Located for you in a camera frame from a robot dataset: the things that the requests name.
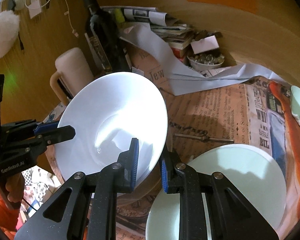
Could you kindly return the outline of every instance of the metal bolt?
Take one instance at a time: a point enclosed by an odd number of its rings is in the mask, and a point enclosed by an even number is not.
[[[216,179],[222,179],[223,178],[223,174],[221,172],[215,172],[213,173],[213,177],[215,177]]]
[[[83,177],[83,173],[81,171],[76,172],[73,177],[75,179],[81,179]]]
[[[186,165],[184,163],[177,163],[176,167],[178,170],[184,170],[186,168]]]
[[[121,163],[113,163],[112,164],[112,169],[117,170],[120,169],[122,167]]]

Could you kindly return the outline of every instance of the white fluffy duster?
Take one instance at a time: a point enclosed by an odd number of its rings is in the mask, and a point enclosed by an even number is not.
[[[0,13],[0,58],[7,54],[19,33],[20,18],[13,11]]]

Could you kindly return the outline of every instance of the human hand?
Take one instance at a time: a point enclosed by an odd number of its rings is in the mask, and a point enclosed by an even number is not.
[[[13,175],[7,179],[6,190],[9,192],[8,200],[10,202],[20,202],[25,190],[25,178],[21,173]]]

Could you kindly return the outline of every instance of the wooden wall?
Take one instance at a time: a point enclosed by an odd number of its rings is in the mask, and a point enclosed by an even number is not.
[[[221,31],[224,37],[220,45],[235,60],[262,64],[300,86],[300,9],[294,0],[257,0],[257,15],[186,0],[98,1],[100,5],[158,7],[198,28]],[[16,42],[0,59],[0,73],[6,76],[2,123],[30,118],[42,120],[59,103],[49,79],[55,72],[55,59],[66,50],[80,47],[93,66],[84,37],[87,11],[82,0],[68,0],[68,3],[79,38],[72,34],[64,15],[67,11],[64,0],[51,0],[50,8],[44,9],[37,21],[30,20],[27,9],[18,12],[25,50],[23,54]]]

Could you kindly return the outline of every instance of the wine bottle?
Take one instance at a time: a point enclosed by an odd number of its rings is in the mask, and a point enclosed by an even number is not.
[[[89,11],[85,30],[103,69],[106,73],[130,72],[118,37],[119,30],[111,14],[103,11],[97,0],[83,0],[83,2]]]

